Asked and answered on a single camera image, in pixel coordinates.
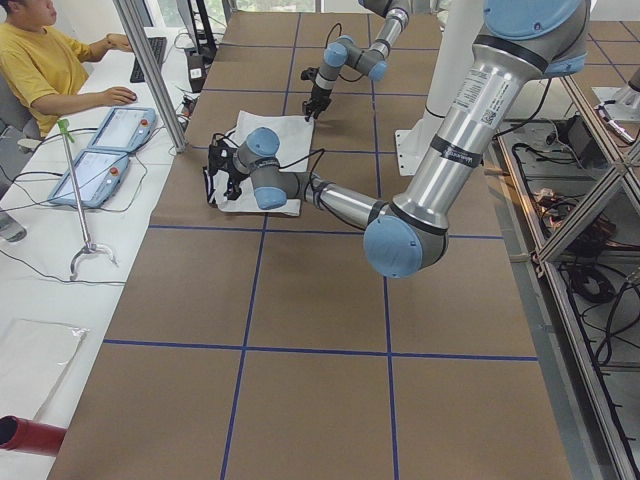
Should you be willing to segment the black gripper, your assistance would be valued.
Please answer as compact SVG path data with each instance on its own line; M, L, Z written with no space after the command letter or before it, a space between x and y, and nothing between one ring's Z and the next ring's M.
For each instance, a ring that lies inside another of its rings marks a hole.
M214 133L208 149L206 170L206 200L216 204L216 177L219 171L228 175L224 196L228 200L237 200L242 195L241 182L245 174L235 165L239 145L229 135Z
M309 121L314 115L314 118L318 119L331 104L330 95L334 81L323 77L320 74L320 70L315 67L304 69L300 74L300 78L303 81L311 81L313 83L310 98L303 102L304 118Z

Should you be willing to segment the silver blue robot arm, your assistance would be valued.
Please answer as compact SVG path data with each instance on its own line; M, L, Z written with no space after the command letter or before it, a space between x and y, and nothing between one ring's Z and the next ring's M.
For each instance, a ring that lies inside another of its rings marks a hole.
M384 19L381 30L367 48L359 47L348 35L339 36L325 47L319 67L307 68L301 73L302 80L313 83L311 96L303 103L307 121L317 119L328 108L331 93L343 67L350 67L372 81L379 81L384 77L391 48L408 26L410 15L414 11L413 2L407 0L364 0L359 1L359 4Z
M381 275L411 276L445 254L448 211L522 87L582 69L590 9L587 1L485 2L472 66L409 186L390 202L280 164L279 138L266 127L240 145L211 142L202 170L207 195L216 196L215 179L225 173L228 200L238 199L249 181L262 210L308 201L363 231L366 258Z

